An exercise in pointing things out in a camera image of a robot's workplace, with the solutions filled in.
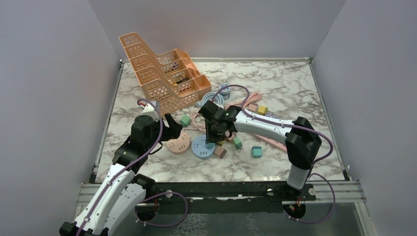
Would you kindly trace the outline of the dark green usb charger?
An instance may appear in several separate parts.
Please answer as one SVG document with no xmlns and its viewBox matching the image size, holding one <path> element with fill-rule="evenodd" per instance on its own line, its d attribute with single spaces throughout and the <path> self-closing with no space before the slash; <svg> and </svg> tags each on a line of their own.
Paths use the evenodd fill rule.
<svg viewBox="0 0 417 236">
<path fill-rule="evenodd" d="M 234 137 L 232 139 L 232 144 L 235 147 L 235 149 L 237 149 L 237 150 L 242 149 L 243 144 L 242 144 L 241 140 L 238 137 Z"/>
</svg>

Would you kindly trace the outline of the teal blue usb charger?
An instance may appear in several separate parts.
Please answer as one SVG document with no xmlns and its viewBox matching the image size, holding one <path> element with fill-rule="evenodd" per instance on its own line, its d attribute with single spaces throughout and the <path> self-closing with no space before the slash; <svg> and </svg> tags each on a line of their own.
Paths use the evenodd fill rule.
<svg viewBox="0 0 417 236">
<path fill-rule="evenodd" d="M 263 150 L 262 147 L 259 146 L 253 146 L 251 149 L 252 157 L 253 158 L 260 158 L 263 156 Z"/>
</svg>

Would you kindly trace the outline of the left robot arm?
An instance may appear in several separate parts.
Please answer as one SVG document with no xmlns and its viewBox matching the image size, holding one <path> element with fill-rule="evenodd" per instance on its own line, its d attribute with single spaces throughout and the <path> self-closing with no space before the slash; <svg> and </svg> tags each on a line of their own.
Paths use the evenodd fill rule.
<svg viewBox="0 0 417 236">
<path fill-rule="evenodd" d="M 154 180 L 137 172 L 152 150 L 162 142 L 180 136 L 183 126 L 165 114 L 140 115 L 131 133 L 116 150 L 105 180 L 73 222 L 64 222 L 61 236 L 111 236 L 139 202 L 153 199 Z"/>
</svg>

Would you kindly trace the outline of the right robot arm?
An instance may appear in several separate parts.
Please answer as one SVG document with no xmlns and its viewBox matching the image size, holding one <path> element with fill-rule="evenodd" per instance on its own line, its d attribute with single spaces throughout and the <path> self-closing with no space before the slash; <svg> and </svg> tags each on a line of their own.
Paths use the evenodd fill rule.
<svg viewBox="0 0 417 236">
<path fill-rule="evenodd" d="M 290 200 L 296 200 L 303 194 L 304 184 L 322 145 L 319 133 L 307 119 L 298 117 L 296 120 L 282 120 L 258 116 L 239 106 L 223 109 L 212 101 L 207 101 L 198 114 L 205 120 L 209 143 L 225 140 L 229 134 L 240 132 L 283 144 L 291 163 L 284 195 Z"/>
</svg>

